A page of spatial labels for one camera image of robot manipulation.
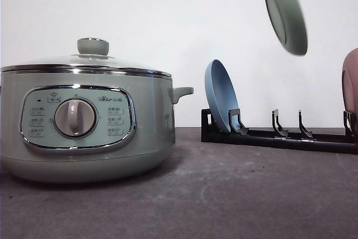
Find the stainless steel rim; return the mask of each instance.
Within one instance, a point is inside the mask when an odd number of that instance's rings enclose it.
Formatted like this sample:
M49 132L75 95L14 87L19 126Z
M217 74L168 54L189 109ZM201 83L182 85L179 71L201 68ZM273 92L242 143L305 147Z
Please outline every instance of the stainless steel rim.
M162 71L141 68L107 67L103 65L58 65L32 64L12 65L1 68L1 72L26 73L73 73L73 74L110 74L123 76L154 77L171 80L172 75Z

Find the control panel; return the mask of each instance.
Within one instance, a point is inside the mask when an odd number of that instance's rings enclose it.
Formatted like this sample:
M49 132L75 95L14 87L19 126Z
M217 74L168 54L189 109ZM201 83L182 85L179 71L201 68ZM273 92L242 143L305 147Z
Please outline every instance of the control panel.
M25 97L21 133L25 141L42 148L124 145L134 132L133 102L120 88L43 87Z

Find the pot base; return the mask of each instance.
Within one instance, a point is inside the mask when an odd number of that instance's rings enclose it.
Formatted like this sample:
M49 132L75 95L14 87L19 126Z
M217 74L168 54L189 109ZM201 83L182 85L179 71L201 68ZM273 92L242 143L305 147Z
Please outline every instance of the pot base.
M137 156L94 161L44 162L2 157L2 165L22 179L50 183L83 183L119 179L155 168L173 146Z

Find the pot handle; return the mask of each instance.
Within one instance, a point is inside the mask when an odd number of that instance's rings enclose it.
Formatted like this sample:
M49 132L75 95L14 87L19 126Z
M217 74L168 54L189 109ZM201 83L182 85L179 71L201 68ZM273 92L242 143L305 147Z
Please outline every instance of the pot handle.
M172 104L173 105L177 104L180 97L184 95L192 95L193 93L194 93L193 87L173 88L171 94Z

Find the pan rack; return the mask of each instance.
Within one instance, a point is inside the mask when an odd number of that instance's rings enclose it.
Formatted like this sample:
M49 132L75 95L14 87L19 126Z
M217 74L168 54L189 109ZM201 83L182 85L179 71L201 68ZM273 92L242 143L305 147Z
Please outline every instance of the pan rack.
M225 143L236 145L249 145L259 147L298 149L301 151L318 151L358 154L356 141L355 114L343 112L343 124L345 134L319 134L306 129L302 123L302 112L299 111L300 132L291 132L284 129L279 123L279 111L272 111L272 130L254 130L245 127L241 122L240 109L231 109L229 113L230 133L221 131L215 124L210 109L201 111L201 141L212 143ZM233 118L237 117L240 127L233 124Z

